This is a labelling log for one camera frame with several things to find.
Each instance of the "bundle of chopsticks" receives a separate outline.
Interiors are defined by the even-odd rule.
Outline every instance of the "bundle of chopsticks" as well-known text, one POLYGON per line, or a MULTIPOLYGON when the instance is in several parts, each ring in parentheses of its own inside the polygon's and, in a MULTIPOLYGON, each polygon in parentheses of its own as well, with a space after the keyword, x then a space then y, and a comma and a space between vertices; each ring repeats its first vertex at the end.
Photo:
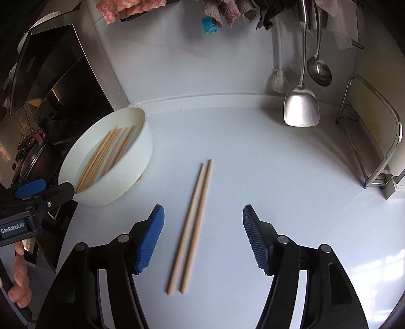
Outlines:
MULTIPOLYGON (((202 163, 200 168, 200 173, 198 174, 197 182, 194 188, 193 196, 191 198, 190 207, 187 212, 187 216, 184 222, 183 232, 181 234, 179 247, 177 249, 177 254, 175 261, 173 263, 172 273, 170 276, 170 280, 168 283, 167 294, 173 294, 177 275, 179 274, 181 259, 183 258, 183 254, 185 251, 185 245, 187 243, 190 226, 191 226, 191 219, 194 215, 194 211, 197 205, 198 194, 200 193, 201 184, 203 183, 203 174, 205 171, 206 164, 202 163)), ((190 282, 191 270, 193 268, 194 256, 197 249, 198 243, 198 236, 200 235, 200 228, 201 223, 203 221, 203 212, 205 207, 205 200, 207 199, 208 193, 208 185, 209 185, 209 178, 211 176, 211 168, 212 168, 212 159, 208 162, 207 171, 205 172, 204 183, 202 184, 202 191, 200 195, 200 202, 198 203, 198 209, 196 213, 196 219, 194 222, 193 233, 190 239, 190 244, 188 247, 187 259, 184 265, 184 273, 183 273, 183 280, 180 286, 180 292, 185 294, 187 292, 188 284, 190 282)))
POLYGON ((97 178, 100 170, 102 169, 100 178, 103 177, 107 172, 109 172, 112 167, 121 159, 124 151, 131 140, 132 135, 135 132, 136 125, 132 126, 129 131, 129 127, 126 127, 124 131, 122 128, 115 126, 113 130, 110 130, 107 135, 102 139, 101 143, 97 147, 96 151, 93 153, 89 162, 81 174, 79 181, 75 187, 75 193, 84 191, 89 186, 93 185, 95 179, 97 178), (110 153, 107 162, 103 166, 107 155, 110 153))

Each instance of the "white brush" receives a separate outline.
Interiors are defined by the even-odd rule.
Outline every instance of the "white brush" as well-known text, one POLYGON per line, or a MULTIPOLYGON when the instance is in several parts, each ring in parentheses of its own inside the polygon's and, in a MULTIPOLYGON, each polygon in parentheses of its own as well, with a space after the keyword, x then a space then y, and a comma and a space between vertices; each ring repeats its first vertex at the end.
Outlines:
POLYGON ((270 78, 271 87, 279 94, 285 94, 289 90, 286 74, 283 72, 282 53, 281 53, 281 25, 278 16, 274 17, 277 30, 277 41, 279 50, 279 68, 274 69, 274 73, 270 78))

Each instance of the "bowl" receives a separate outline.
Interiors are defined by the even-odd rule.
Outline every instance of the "bowl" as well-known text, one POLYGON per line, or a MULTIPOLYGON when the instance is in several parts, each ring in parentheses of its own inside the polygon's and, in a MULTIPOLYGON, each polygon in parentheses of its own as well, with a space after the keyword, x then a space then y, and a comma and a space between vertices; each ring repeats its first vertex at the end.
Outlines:
MULTIPOLYGON (((66 156, 59 172, 58 184, 76 186, 91 156, 104 136, 115 126, 123 130, 136 125, 120 160, 103 177, 101 170, 94 183, 73 197, 78 203, 99 207, 118 199, 141 177, 152 155, 153 143, 146 113, 138 107, 127 107, 97 121, 77 140, 66 156)), ((109 154, 104 160, 104 167, 109 154)))

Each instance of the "cable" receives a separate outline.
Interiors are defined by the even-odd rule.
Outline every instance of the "cable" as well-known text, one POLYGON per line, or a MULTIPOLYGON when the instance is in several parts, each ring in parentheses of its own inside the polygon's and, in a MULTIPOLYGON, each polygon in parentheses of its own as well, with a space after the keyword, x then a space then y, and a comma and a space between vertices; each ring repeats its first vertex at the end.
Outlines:
POLYGON ((27 111, 26 111, 25 108, 24 108, 24 105, 23 105, 23 110, 24 110, 24 112, 26 113, 27 121, 28 121, 28 124, 29 124, 29 126, 30 126, 30 134, 32 134, 32 128, 31 128, 30 120, 28 119, 28 114, 27 114, 27 111))

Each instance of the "wooden chopstick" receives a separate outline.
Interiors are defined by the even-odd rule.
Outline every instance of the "wooden chopstick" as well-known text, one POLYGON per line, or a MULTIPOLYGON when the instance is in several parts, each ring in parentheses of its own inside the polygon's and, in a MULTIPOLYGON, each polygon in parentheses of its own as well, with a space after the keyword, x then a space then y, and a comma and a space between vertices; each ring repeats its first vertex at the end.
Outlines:
POLYGON ((203 221, 202 214, 204 213, 205 201, 207 199, 207 192, 208 192, 209 178, 211 176, 211 169, 212 169, 212 159, 208 162, 208 168, 207 168, 207 172, 205 173, 200 202, 198 204, 196 221, 194 223, 193 234, 191 236, 190 246, 188 247, 188 254, 187 254, 187 259, 185 262, 185 268, 184 268, 184 274, 183 274, 183 281, 182 281, 181 287, 180 287, 180 292, 182 294, 185 294, 187 292, 188 284, 190 282, 191 270, 193 268, 194 256, 196 254, 196 249, 197 249, 198 236, 200 235, 201 223, 203 221))
POLYGON ((114 159, 114 162, 111 164, 110 169, 111 169, 112 167, 114 167, 115 164, 121 159, 122 154, 124 153, 124 151, 125 151, 125 149, 126 149, 126 146, 128 145, 128 142, 130 141, 130 139, 131 139, 133 133, 135 132, 135 130, 136 130, 136 125, 135 125, 135 126, 132 126, 131 129, 130 129, 130 131, 128 132, 128 135, 127 135, 127 137, 125 138, 124 142, 122 143, 122 146, 121 146, 121 148, 119 149, 119 152, 118 152, 116 158, 114 159))
POLYGON ((177 275, 179 274, 180 264, 181 264, 181 260, 183 258, 183 254, 184 254, 184 250, 185 250, 185 244, 187 243, 187 238, 188 238, 188 234, 190 231, 191 220, 192 220, 192 217, 194 215, 195 208, 197 205, 198 193, 201 189, 201 184, 203 182, 203 173, 205 171, 205 167, 206 167, 205 163, 202 163, 200 172, 198 174, 198 178, 196 181, 196 185, 194 187, 194 192, 193 192, 193 196, 191 198, 190 206, 188 208, 187 216, 185 218, 183 232, 181 234, 179 247, 177 249, 176 258, 173 263, 172 273, 171 273, 168 288, 167 288, 168 295, 173 294, 173 291, 175 289, 177 275))
POLYGON ((104 136, 103 140, 101 141, 101 143, 97 147, 96 151, 93 153, 92 157, 90 158, 89 162, 87 163, 86 167, 84 168, 83 172, 81 173, 79 181, 76 184, 76 190, 75 190, 76 193, 78 193, 80 191, 81 185, 83 184, 84 178, 87 176, 91 166, 93 165, 96 157, 98 156, 99 152, 101 151, 101 148, 106 143, 106 141, 107 141, 108 137, 110 136, 110 134, 111 134, 111 130, 104 136))
POLYGON ((115 155, 115 151, 118 149, 118 147, 121 145, 121 140, 123 139, 123 137, 125 136, 126 131, 128 130, 128 127, 126 127, 124 129, 124 132, 122 133, 122 135, 119 137, 117 144, 114 146, 113 151, 111 152, 110 156, 108 157, 107 163, 104 166, 104 169, 101 173, 101 177, 103 177, 107 171, 109 170, 111 161, 114 159, 114 155, 115 155))
POLYGON ((92 171, 90 172, 90 175, 88 177, 87 184, 85 185, 84 190, 87 189, 89 186, 93 185, 94 180, 96 179, 97 174, 100 171, 100 168, 105 160, 105 157, 107 156, 107 154, 110 151, 111 147, 113 146, 115 140, 117 139, 118 134, 119 134, 119 130, 115 130, 114 133, 111 134, 110 140, 106 144, 103 151, 100 153, 99 157, 97 158, 97 161, 94 163, 94 166, 92 168, 92 171))

